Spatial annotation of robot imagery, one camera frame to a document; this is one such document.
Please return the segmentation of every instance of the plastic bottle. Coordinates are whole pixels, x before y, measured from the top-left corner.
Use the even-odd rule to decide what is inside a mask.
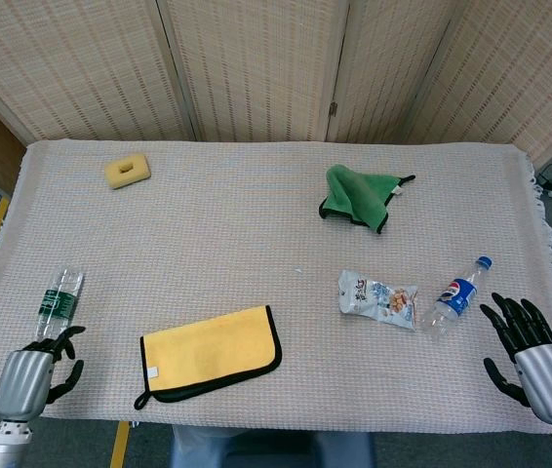
[[[434,305],[423,315],[421,329],[435,340],[445,335],[469,307],[486,280],[493,261],[481,256],[458,274]]]
[[[75,268],[58,268],[42,299],[38,312],[38,327],[35,337],[55,339],[72,322],[83,273]]]

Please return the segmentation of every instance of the sponge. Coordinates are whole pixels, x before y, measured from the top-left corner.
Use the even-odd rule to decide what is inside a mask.
[[[104,176],[111,188],[120,188],[150,177],[146,156],[132,153],[124,159],[109,163],[104,167]]]

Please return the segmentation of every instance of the green towel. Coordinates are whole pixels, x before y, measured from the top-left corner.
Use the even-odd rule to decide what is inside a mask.
[[[337,164],[326,172],[330,193],[319,206],[319,216],[341,215],[354,224],[369,226],[378,234],[389,217],[386,205],[395,187],[414,179],[388,174],[360,174]]]

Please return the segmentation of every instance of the robotic hand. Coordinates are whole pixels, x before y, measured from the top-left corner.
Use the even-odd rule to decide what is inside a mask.
[[[508,383],[492,359],[486,358],[484,367],[499,391],[532,408],[536,417],[552,424],[552,331],[542,313],[528,300],[522,299],[519,304],[497,293],[493,294],[493,300],[505,322],[489,306],[480,307],[514,363],[523,388]]]
[[[7,358],[0,379],[0,468],[21,466],[33,434],[28,421],[76,385],[83,370],[82,360],[74,364],[64,383],[51,388],[51,379],[62,351],[74,359],[70,337],[84,331],[84,327],[70,327],[55,340],[33,341]]]

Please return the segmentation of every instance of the woven tablecloth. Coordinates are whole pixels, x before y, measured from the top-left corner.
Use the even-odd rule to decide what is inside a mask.
[[[104,165],[147,155],[152,177],[111,190]],[[318,215],[326,170],[416,175],[380,235]],[[32,340],[53,270],[86,280],[74,324],[85,369],[44,414],[194,425],[412,432],[548,432],[490,383],[516,377],[479,310],[529,297],[552,325],[552,231],[526,155],[511,145],[41,141],[29,146],[0,231],[0,373]],[[489,283],[441,344],[342,315],[341,269],[417,285],[418,311],[480,254]],[[143,391],[145,333],[269,304],[283,349],[267,375],[187,401]],[[56,381],[69,365],[58,364]]]

